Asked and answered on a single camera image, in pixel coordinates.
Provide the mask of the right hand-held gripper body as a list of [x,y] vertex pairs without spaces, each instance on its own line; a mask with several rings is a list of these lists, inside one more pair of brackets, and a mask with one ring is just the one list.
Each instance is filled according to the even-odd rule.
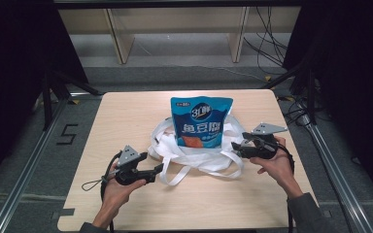
[[258,137],[255,142],[245,143],[244,138],[241,145],[248,145],[249,155],[241,156],[243,158],[260,157],[263,159],[271,159],[278,150],[279,143],[275,139],[275,133],[285,132],[288,129],[285,126],[278,126],[270,123],[262,122],[251,132]]

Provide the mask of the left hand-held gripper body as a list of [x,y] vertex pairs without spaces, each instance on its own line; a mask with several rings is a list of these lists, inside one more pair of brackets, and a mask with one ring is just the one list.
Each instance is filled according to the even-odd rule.
[[139,171],[137,169],[138,163],[139,152],[131,146],[125,146],[119,154],[119,160],[114,170],[117,182],[122,185],[132,184],[139,180],[152,183],[153,178],[150,176],[152,170]]

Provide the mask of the white cloth tote bag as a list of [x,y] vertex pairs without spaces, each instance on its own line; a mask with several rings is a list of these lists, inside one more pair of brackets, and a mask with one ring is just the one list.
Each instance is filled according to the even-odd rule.
[[238,178],[244,170],[243,160],[233,152],[232,143],[241,143],[243,126],[232,115],[224,121],[221,145],[214,149],[196,149],[178,146],[171,117],[163,120],[151,134],[148,153],[161,159],[163,170],[159,174],[162,183],[177,185],[189,172],[197,169],[206,174],[228,179]]

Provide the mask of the blue snack pouch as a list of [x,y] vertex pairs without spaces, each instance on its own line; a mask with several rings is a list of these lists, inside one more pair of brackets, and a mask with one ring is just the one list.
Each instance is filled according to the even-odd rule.
[[177,144],[196,149],[218,148],[232,103],[233,99],[227,97],[172,97],[171,113]]

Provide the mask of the person's left hand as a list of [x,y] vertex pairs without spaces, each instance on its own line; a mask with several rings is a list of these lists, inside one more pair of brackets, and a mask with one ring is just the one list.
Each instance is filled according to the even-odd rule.
[[102,207],[114,213],[129,201],[130,194],[146,184],[145,180],[139,180],[132,184],[122,185],[117,182],[114,175],[108,176]]

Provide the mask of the person's right hand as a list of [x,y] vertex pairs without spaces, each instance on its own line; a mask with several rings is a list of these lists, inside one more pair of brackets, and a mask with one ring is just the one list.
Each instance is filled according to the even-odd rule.
[[253,157],[250,161],[260,166],[260,169],[257,171],[259,174],[266,172],[285,191],[288,197],[291,196],[290,189],[292,188],[294,178],[289,165],[288,154],[284,150],[278,149],[271,159]]

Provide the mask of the black metal stand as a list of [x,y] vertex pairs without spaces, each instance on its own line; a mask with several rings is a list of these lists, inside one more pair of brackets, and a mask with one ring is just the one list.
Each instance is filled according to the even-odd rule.
[[66,84],[72,85],[88,92],[94,96],[101,96],[103,92],[91,87],[88,83],[83,83],[66,75],[61,71],[48,70],[42,78],[42,96],[44,101],[45,126],[47,130],[53,122],[53,113],[51,106],[51,94],[53,93],[58,100],[68,100],[71,92],[66,87]]
[[312,61],[301,61],[272,82],[263,85],[261,89],[271,89],[290,77],[293,77],[292,84],[289,88],[292,94],[298,95],[302,91],[307,93],[306,113],[310,122],[315,125],[315,70]]

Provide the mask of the dark curtain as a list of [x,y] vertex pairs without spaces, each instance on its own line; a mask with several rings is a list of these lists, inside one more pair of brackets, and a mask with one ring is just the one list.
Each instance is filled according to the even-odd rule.
[[48,70],[87,82],[53,0],[0,0],[0,164],[42,92]]
[[373,182],[373,0],[304,0],[284,67],[309,60],[322,97]]

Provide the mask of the light wooden shelf unit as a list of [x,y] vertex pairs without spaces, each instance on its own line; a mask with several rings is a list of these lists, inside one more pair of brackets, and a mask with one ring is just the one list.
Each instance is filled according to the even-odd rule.
[[244,35],[260,33],[267,22],[274,33],[290,33],[298,7],[204,7],[61,10],[70,34],[109,34],[118,63],[127,62],[137,34],[224,33],[234,63],[240,60]]

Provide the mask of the aluminium floor rail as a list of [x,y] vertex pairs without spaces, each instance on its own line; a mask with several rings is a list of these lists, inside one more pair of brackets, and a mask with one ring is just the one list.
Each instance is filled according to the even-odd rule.
[[372,223],[348,184],[318,126],[310,123],[306,128],[318,148],[323,168],[332,183],[346,221],[349,222],[351,219],[358,233],[373,233]]
[[21,199],[21,195],[33,176],[33,173],[42,157],[43,151],[47,147],[52,131],[57,125],[57,121],[65,109],[67,102],[67,99],[58,101],[58,104],[51,115],[52,120],[46,125],[45,129],[41,133],[36,146],[34,147],[19,177],[17,178],[15,186],[5,199],[5,202],[0,209],[0,233],[5,233]]

